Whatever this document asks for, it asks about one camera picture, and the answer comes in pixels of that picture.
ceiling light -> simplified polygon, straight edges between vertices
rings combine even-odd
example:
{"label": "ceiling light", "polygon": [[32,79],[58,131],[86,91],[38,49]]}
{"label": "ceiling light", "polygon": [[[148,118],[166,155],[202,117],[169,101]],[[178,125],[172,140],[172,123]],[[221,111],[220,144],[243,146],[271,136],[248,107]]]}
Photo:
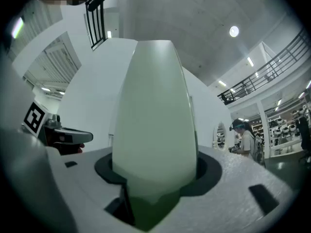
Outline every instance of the ceiling light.
{"label": "ceiling light", "polygon": [[309,84],[307,85],[306,89],[310,87],[310,84],[311,84],[311,80],[309,81]]}
{"label": "ceiling light", "polygon": [[252,62],[251,58],[248,57],[247,60],[248,60],[249,64],[251,64],[251,66],[253,67],[253,66],[254,66],[254,63]]}
{"label": "ceiling light", "polygon": [[227,86],[224,82],[222,82],[221,80],[218,81],[219,84],[222,84],[223,86]]}
{"label": "ceiling light", "polygon": [[303,92],[303,93],[301,93],[301,94],[300,94],[300,96],[299,96],[298,98],[301,98],[301,97],[302,97],[302,95],[304,95],[304,94],[305,94],[304,92]]}
{"label": "ceiling light", "polygon": [[50,89],[45,88],[45,87],[41,87],[41,89],[44,90],[44,91],[51,91]]}
{"label": "ceiling light", "polygon": [[238,36],[238,34],[239,34],[239,29],[238,29],[238,27],[237,27],[237,26],[232,26],[232,27],[230,28],[229,34],[230,34],[232,37]]}
{"label": "ceiling light", "polygon": [[14,39],[17,37],[17,35],[18,35],[18,33],[19,33],[19,31],[20,31],[20,29],[21,29],[21,27],[23,25],[24,25],[24,22],[23,22],[22,18],[20,17],[17,20],[16,24],[14,25],[14,28],[13,28],[13,31],[12,31],[12,36],[13,36]]}

